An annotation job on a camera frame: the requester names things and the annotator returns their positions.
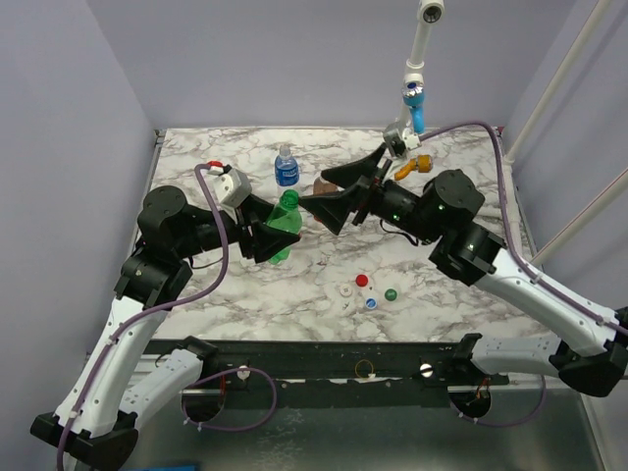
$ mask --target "marble table surface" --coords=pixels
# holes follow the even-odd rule
[[[311,194],[321,170],[358,159],[382,142],[380,131],[341,129],[170,130],[157,164],[153,187],[179,186],[191,204],[207,207],[194,178],[194,165],[220,160],[245,171],[258,196],[278,197],[273,162],[281,143],[291,144],[301,171],[301,191]],[[413,173],[402,183],[419,191],[445,169],[462,169],[497,207],[495,157],[484,131],[458,131],[435,137],[424,149],[434,158],[431,174]],[[347,224],[332,235],[307,213],[302,239],[280,266],[255,265],[230,247],[226,279],[209,297],[175,309],[157,331],[158,339],[224,340],[460,340],[470,332],[523,337],[543,326],[517,309],[476,288],[448,279],[429,262],[434,246],[411,246],[400,235],[385,234],[378,220],[361,227]],[[500,220],[480,223],[502,235]],[[220,250],[196,258],[197,265],[217,260]],[[206,288],[219,266],[194,272],[183,295]],[[358,274],[371,280],[359,288]],[[340,286],[353,294],[342,297]],[[395,288],[396,301],[384,292]],[[374,297],[378,307],[365,307]]]

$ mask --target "red bottle cap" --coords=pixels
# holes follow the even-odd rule
[[[369,277],[367,277],[366,275],[358,275],[355,278],[355,283],[361,287],[364,288],[369,284]]]

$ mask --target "bottle label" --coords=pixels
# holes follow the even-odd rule
[[[279,186],[292,186],[298,183],[298,167],[275,169],[275,179]]]

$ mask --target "white wall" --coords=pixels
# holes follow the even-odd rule
[[[505,125],[575,0],[445,0],[426,120]],[[384,126],[419,0],[88,0],[161,128]]]
[[[52,469],[28,433],[106,319],[154,134],[84,0],[0,15],[0,467]]]
[[[579,0],[506,126],[506,148],[595,5]],[[520,202],[542,247],[628,166],[628,2],[605,19],[523,146],[515,165]],[[628,305],[628,194],[623,194],[550,261],[546,271],[602,304]],[[628,469],[628,385],[594,399],[609,471]]]

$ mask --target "green bottle cap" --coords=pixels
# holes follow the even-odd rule
[[[280,204],[288,210],[296,209],[298,206],[298,193],[293,189],[287,189],[279,200]]]
[[[389,288],[384,293],[384,297],[386,298],[386,301],[394,301],[396,299],[396,291],[392,288]]]

